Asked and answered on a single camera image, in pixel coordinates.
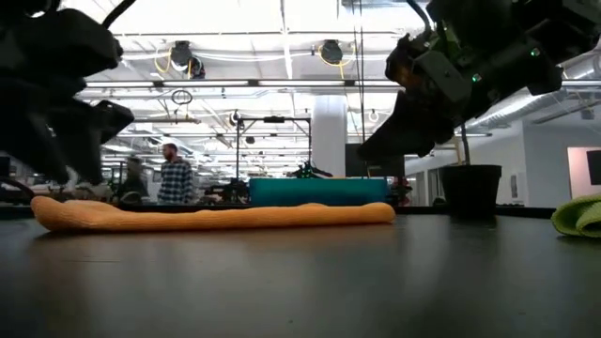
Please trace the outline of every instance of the folded towel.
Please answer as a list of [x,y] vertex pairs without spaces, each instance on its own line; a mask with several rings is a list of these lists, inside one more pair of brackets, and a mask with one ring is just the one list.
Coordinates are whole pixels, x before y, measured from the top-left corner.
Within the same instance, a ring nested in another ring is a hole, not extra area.
[[601,195],[580,197],[558,207],[551,220],[562,234],[601,238]]
[[38,196],[31,202],[36,219],[51,231],[174,231],[228,228],[391,223],[394,209],[384,203],[362,207],[256,207],[189,213],[129,212],[94,201],[60,203]]

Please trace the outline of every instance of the pillar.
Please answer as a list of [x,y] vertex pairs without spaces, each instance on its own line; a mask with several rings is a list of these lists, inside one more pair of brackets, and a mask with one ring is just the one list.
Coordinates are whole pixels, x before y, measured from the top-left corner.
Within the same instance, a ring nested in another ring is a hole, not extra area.
[[312,114],[313,164],[335,177],[345,176],[347,98],[316,96]]

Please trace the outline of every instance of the dark table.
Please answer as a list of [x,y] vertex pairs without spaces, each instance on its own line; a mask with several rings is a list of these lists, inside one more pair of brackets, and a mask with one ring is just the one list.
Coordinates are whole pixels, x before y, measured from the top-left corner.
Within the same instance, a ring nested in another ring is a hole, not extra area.
[[57,236],[0,223],[0,337],[598,337],[601,242],[545,220]]

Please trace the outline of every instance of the green cloth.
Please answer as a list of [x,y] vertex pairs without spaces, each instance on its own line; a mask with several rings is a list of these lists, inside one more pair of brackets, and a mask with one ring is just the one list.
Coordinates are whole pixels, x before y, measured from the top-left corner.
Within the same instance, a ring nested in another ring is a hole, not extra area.
[[562,234],[601,238],[601,195],[580,197],[558,207],[551,220]]

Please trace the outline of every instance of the teal box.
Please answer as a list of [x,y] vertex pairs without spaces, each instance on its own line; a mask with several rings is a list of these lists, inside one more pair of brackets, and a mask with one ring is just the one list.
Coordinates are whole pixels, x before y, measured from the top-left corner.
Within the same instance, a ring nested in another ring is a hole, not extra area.
[[362,206],[385,202],[388,192],[385,179],[320,178],[252,178],[249,190],[255,207]]

